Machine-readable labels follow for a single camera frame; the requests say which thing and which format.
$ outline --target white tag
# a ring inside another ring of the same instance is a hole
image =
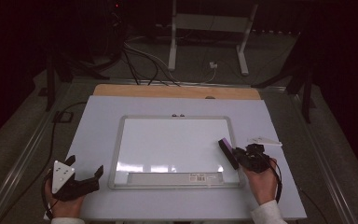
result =
[[[267,139],[265,137],[257,137],[248,139],[248,142],[258,144],[258,145],[271,145],[271,146],[282,146],[281,142],[276,142],[271,139]]]
[[[57,193],[74,173],[74,168],[63,164],[62,162],[55,161],[51,192],[53,194]]]

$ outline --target black cable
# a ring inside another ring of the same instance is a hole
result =
[[[322,218],[324,219],[324,222],[326,224],[328,224],[327,218],[324,216],[324,213],[322,212],[322,210],[318,207],[318,205],[316,204],[316,202],[314,202],[312,200],[312,198],[301,188],[298,186],[298,184],[296,184],[296,187],[298,188],[298,190],[300,190],[307,198],[308,200],[310,200],[310,202],[313,204],[313,206],[315,206],[315,208],[318,210],[318,212],[321,214]]]
[[[136,54],[138,54],[138,55],[140,55],[140,56],[143,56],[143,57],[146,57],[146,58],[149,59],[150,61],[154,62],[155,65],[161,70],[161,72],[164,74],[164,76],[165,76],[170,82],[172,82],[172,83],[173,83],[174,85],[176,85],[176,86],[180,86],[179,84],[177,84],[177,83],[175,82],[175,80],[173,80],[171,77],[169,77],[169,76],[165,73],[164,69],[161,67],[161,65],[160,65],[158,62],[156,62],[154,59],[152,59],[151,57],[149,57],[147,54],[144,54],[144,53],[142,53],[142,52],[140,52],[140,51],[138,51],[138,50],[130,49],[130,48],[126,48],[126,47],[124,47],[124,49],[125,49],[125,50],[133,51],[133,52],[135,52]]]
[[[51,131],[51,139],[50,139],[50,146],[49,146],[49,152],[48,152],[48,159],[46,160],[45,164],[43,165],[42,169],[40,170],[40,172],[36,175],[36,177],[31,181],[31,183],[28,185],[28,187],[20,194],[19,197],[17,197],[17,199],[15,199],[13,201],[13,203],[7,208],[7,210],[2,214],[2,216],[0,216],[0,223],[2,222],[2,220],[7,216],[8,212],[14,207],[14,205],[16,205],[16,203],[19,202],[19,200],[22,198],[22,196],[25,195],[25,193],[31,188],[31,186],[37,181],[37,179],[43,174],[43,172],[45,172],[46,167],[48,167],[48,163],[51,160],[52,157],[52,153],[53,153],[53,143],[54,143],[54,131],[57,125],[57,120],[58,118],[60,118],[67,109],[75,106],[75,105],[83,105],[86,104],[87,102],[79,102],[73,105],[68,105],[62,112],[60,112],[59,114],[57,114],[54,119],[53,119],[53,128]]]
[[[166,83],[164,83],[163,81],[157,79],[157,75],[158,75],[158,65],[157,65],[157,63],[156,63],[155,61],[153,61],[153,60],[152,60],[150,57],[148,57],[147,55],[143,55],[143,54],[140,54],[140,53],[138,53],[138,52],[137,52],[137,53],[127,52],[127,53],[128,53],[128,54],[133,54],[133,55],[145,57],[145,58],[149,59],[149,60],[153,63],[153,65],[155,66],[156,72],[155,72],[155,74],[153,75],[153,77],[149,78],[149,77],[145,77],[145,76],[143,76],[142,74],[140,74],[139,72],[137,72],[136,69],[133,67],[133,64],[130,62],[130,63],[131,63],[131,66],[132,66],[132,68],[133,68],[133,70],[135,71],[135,73],[136,73],[137,75],[139,75],[140,77],[144,77],[144,78],[146,78],[146,79],[150,79],[149,82],[147,83],[148,86],[149,86],[154,80],[157,80],[157,81],[161,82],[162,84],[168,86],[168,85],[167,85]]]
[[[126,56],[127,64],[128,64],[128,66],[129,66],[129,68],[130,68],[132,77],[133,77],[133,79],[135,80],[136,85],[140,85],[139,82],[138,82],[138,77],[136,76],[135,72],[133,71],[134,68],[133,68],[133,66],[132,66],[132,64],[131,64],[130,58],[129,58],[129,56],[127,55],[126,50],[122,50],[122,51],[123,51],[124,55]]]
[[[271,166],[270,162],[263,156],[263,154],[259,153],[259,152],[255,152],[256,155],[258,155],[260,158],[262,158],[262,160],[264,160],[264,162],[268,165],[268,168],[271,169],[272,173],[275,175],[275,178],[277,179],[278,182],[278,188],[277,188],[277,193],[275,196],[275,201],[277,201],[277,203],[279,202],[280,198],[281,198],[281,194],[282,194],[282,173],[281,173],[281,168],[279,167],[278,163],[273,160],[272,158],[269,158],[269,161],[273,161],[275,163],[275,165],[278,168],[279,171],[279,175],[277,174],[276,170]]]

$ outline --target table leg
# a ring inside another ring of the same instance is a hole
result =
[[[172,35],[170,59],[168,60],[168,70],[174,71],[176,66],[176,0],[172,0]]]
[[[245,76],[249,75],[249,70],[248,70],[248,65],[246,64],[246,59],[245,59],[245,55],[243,54],[243,51],[245,49],[246,42],[248,41],[249,34],[252,31],[252,25],[255,18],[255,12],[257,11],[257,6],[258,5],[253,5],[251,15],[249,16],[249,19],[246,24],[245,32],[243,33],[242,43],[237,46],[237,55],[238,55],[238,60],[240,62],[241,73]]]

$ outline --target white plug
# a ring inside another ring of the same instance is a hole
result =
[[[53,194],[57,193],[74,173],[75,173],[75,168],[67,166],[62,162],[55,161],[51,192]]]
[[[211,68],[217,68],[217,63],[216,62],[209,62],[209,66]]]

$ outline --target hand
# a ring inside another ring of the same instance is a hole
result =
[[[276,163],[274,161],[269,161],[269,164],[275,169]],[[260,174],[244,167],[242,167],[242,170],[245,172],[246,176],[248,176],[252,193],[259,205],[275,199],[278,182],[271,169],[267,169]]]
[[[75,200],[62,202],[53,198],[51,193],[51,179],[46,182],[45,194],[51,207],[51,213],[54,217],[76,217],[80,216],[81,205],[86,195]]]

